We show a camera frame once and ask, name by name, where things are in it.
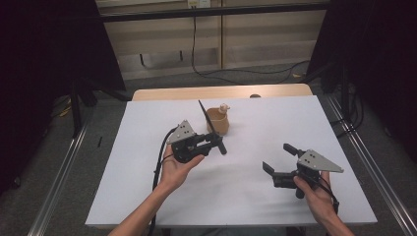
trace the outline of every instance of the silver metal plate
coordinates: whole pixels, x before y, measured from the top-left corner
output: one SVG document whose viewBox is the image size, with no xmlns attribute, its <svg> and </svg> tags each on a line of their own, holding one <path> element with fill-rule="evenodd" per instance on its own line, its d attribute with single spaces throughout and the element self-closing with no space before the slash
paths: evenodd
<svg viewBox="0 0 417 236">
<path fill-rule="evenodd" d="M 339 172 L 343 173 L 343 168 L 334 164 L 324 156 L 318 154 L 314 150 L 307 150 L 300 158 L 298 158 L 298 163 L 304 165 L 310 169 L 318 171 L 330 171 L 330 172 Z"/>
<path fill-rule="evenodd" d="M 178 125 L 177 129 L 172 133 L 168 138 L 166 143 L 171 145 L 173 143 L 186 140 L 196 135 L 193 128 L 191 128 L 190 123 L 187 120 L 184 120 L 181 124 Z"/>
</svg>

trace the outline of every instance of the electrical outlet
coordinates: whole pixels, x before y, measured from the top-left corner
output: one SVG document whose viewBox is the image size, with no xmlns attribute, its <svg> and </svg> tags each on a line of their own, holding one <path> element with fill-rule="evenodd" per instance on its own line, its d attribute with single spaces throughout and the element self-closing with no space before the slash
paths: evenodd
<svg viewBox="0 0 417 236">
<path fill-rule="evenodd" d="M 211 7 L 210 0 L 188 0 L 188 8 L 209 8 Z"/>
<path fill-rule="evenodd" d="M 200 0 L 199 8 L 209 8 L 210 0 Z"/>
<path fill-rule="evenodd" d="M 199 7 L 199 0 L 188 0 L 188 8 L 198 8 Z"/>
</svg>

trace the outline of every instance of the metal rail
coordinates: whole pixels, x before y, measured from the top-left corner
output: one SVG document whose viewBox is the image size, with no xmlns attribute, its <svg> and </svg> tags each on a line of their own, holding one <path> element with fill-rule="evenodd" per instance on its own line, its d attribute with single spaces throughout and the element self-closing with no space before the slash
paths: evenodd
<svg viewBox="0 0 417 236">
<path fill-rule="evenodd" d="M 155 12 L 135 12 L 124 14 L 102 14 L 97 17 L 78 17 L 64 18 L 63 23 L 110 23 L 110 22 L 129 22 L 157 19 L 192 18 L 192 17 L 211 17 L 227 15 L 279 13 L 279 12 L 304 12 L 326 10 L 330 2 L 315 3 L 295 3 L 295 4 L 274 4 L 243 7 L 217 7 L 217 8 L 198 8 L 181 9 Z"/>
<path fill-rule="evenodd" d="M 341 107 L 337 99 L 334 96 L 328 96 L 328 103 L 330 104 L 331 109 L 333 110 L 336 117 L 341 119 L 343 115 L 340 112 Z M 353 127 L 346 122 L 342 122 L 342 126 L 345 132 L 353 129 Z M 401 201 L 399 196 L 395 193 L 394 189 L 387 181 L 380 167 L 378 167 L 378 164 L 375 162 L 374 158 L 365 147 L 365 144 L 362 142 L 359 135 L 356 133 L 356 131 L 352 131 L 349 132 L 347 136 L 356 149 L 366 169 L 368 170 L 368 173 L 374 180 L 377 188 L 380 190 L 381 195 L 385 199 L 393 216 L 397 220 L 399 226 L 402 228 L 404 235 L 417 235 L 417 227 L 413 221 L 413 218 L 409 214 L 404 203 Z"/>
<path fill-rule="evenodd" d="M 62 162 L 61 168 L 55 177 L 52 187 L 50 188 L 49 193 L 42 204 L 42 207 L 37 213 L 36 219 L 30 228 L 28 236 L 42 236 L 45 233 L 52 213 L 55 210 L 59 197 L 64 189 L 65 182 L 67 181 L 71 167 L 77 156 L 77 152 L 83 142 L 87 125 L 91 120 L 92 113 L 93 108 L 87 109 L 87 114 L 85 115 L 86 122 L 84 123 L 84 126 L 78 135 L 71 141 L 70 147 L 65 155 L 64 161 Z"/>
</svg>

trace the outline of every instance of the black curtain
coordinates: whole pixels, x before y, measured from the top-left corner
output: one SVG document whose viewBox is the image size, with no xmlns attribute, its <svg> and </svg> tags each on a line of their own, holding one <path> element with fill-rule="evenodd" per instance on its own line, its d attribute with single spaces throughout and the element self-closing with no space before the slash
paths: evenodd
<svg viewBox="0 0 417 236">
<path fill-rule="evenodd" d="M 63 22 L 85 16 L 98 16 L 93 0 L 2 2 L 0 193 L 24 170 L 72 80 L 125 89 L 103 24 Z"/>
<path fill-rule="evenodd" d="M 329 62 L 322 88 L 340 83 L 341 66 L 361 97 L 417 161 L 417 3 L 332 1 L 308 74 Z"/>
</svg>

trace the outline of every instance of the electronic device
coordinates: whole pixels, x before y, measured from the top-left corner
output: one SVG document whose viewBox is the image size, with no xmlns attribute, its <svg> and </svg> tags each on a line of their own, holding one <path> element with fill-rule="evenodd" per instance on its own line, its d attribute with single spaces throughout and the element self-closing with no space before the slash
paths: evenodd
<svg viewBox="0 0 417 236">
<path fill-rule="evenodd" d="M 206 120 L 211 127 L 211 133 L 198 135 L 194 132 L 190 123 L 187 120 L 184 120 L 180 125 L 178 125 L 176 130 L 171 134 L 166 142 L 171 145 L 175 159 L 181 163 L 187 163 L 199 154 L 207 156 L 214 147 L 218 147 L 221 154 L 227 154 L 226 147 L 223 143 L 223 137 L 215 131 L 205 108 L 200 101 L 199 103 L 206 116 Z"/>
<path fill-rule="evenodd" d="M 311 188 L 318 186 L 328 192 L 328 194 L 330 194 L 333 198 L 333 207 L 337 212 L 338 201 L 332 193 L 330 185 L 326 182 L 326 180 L 321 178 L 320 171 L 342 173 L 344 171 L 343 168 L 334 164 L 312 149 L 303 151 L 289 144 L 284 144 L 283 148 L 292 155 L 298 156 L 297 169 L 290 173 L 275 172 L 272 167 L 263 162 L 263 170 L 272 177 L 273 186 L 275 188 L 297 189 L 295 196 L 298 199 L 303 199 L 304 192 L 297 187 L 293 180 L 294 176 L 299 176 L 303 178 Z M 325 187 L 321 184 L 320 180 L 324 180 L 327 186 Z"/>
</svg>

